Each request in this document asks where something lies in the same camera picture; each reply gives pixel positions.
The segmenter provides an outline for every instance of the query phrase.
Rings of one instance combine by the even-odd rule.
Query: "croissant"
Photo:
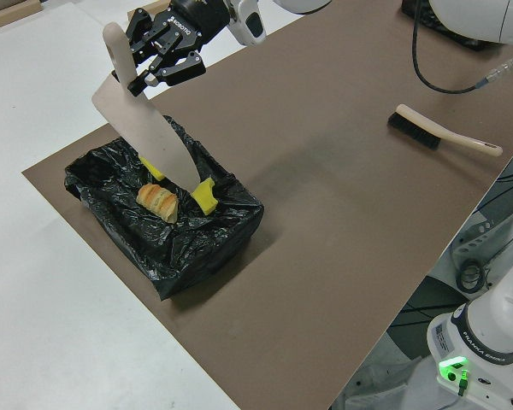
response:
[[[179,199],[160,185],[143,185],[137,195],[137,203],[170,224],[177,221]]]

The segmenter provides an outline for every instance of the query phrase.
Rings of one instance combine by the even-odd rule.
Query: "yellow sponge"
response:
[[[150,164],[148,162],[148,160],[146,160],[145,158],[143,158],[142,156],[139,155],[139,159],[140,161],[143,163],[143,165],[148,168],[148,170],[150,171],[150,173],[152,174],[152,176],[157,179],[158,181],[161,181],[162,179],[165,178],[165,175],[163,175],[162,173],[160,173],[160,171],[154,167],[152,164]]]
[[[211,214],[219,203],[213,196],[214,186],[215,181],[207,178],[191,193],[205,215]]]

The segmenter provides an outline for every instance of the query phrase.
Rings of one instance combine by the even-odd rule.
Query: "black plastic bag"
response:
[[[414,19],[414,16],[416,14],[417,1],[418,0],[403,0],[401,4],[401,10],[403,11],[403,13]],[[439,17],[437,17],[437,15],[433,12],[431,4],[429,4],[429,0],[422,0],[422,14],[420,15],[420,22],[424,26],[429,27],[435,30],[436,32],[440,32],[441,34],[445,35],[448,38],[451,38],[452,40],[463,45],[464,47],[468,47],[469,49],[475,51],[484,50],[485,48],[492,45],[492,43],[489,43],[487,41],[464,37],[460,34],[456,34],[455,32],[450,31],[443,25],[443,23],[441,23]]]
[[[118,248],[152,281],[161,299],[215,274],[257,229],[264,206],[222,168],[182,126],[165,117],[196,163],[201,180],[215,181],[219,204],[204,216],[190,194],[157,182],[122,138],[93,149],[66,169],[65,187],[89,208]],[[159,184],[179,198],[176,224],[135,202],[139,188]]]

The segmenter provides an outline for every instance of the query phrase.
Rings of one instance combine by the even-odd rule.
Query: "green light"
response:
[[[439,362],[439,367],[443,367],[444,368],[444,367],[449,367],[449,366],[452,366],[452,365],[463,364],[466,361],[468,361],[468,360],[465,357],[457,356],[457,357],[454,357],[454,358],[449,359],[449,360],[440,361]]]
[[[463,356],[457,356],[453,357],[452,359],[444,360],[439,362],[439,373],[441,376],[449,380],[448,375],[450,372],[452,372],[455,369],[459,369],[460,367],[463,367],[463,365],[468,361],[467,358]],[[462,378],[464,376],[467,378],[467,372],[463,373]]]

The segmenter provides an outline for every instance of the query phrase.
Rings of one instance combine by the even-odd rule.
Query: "brown table surface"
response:
[[[513,155],[513,75],[460,97],[428,90],[399,6],[335,1],[155,99],[266,206],[240,255],[170,300],[62,187],[109,126],[25,172],[243,410],[326,409]],[[508,56],[422,29],[439,85]],[[386,125],[399,103],[504,154],[430,151]]]

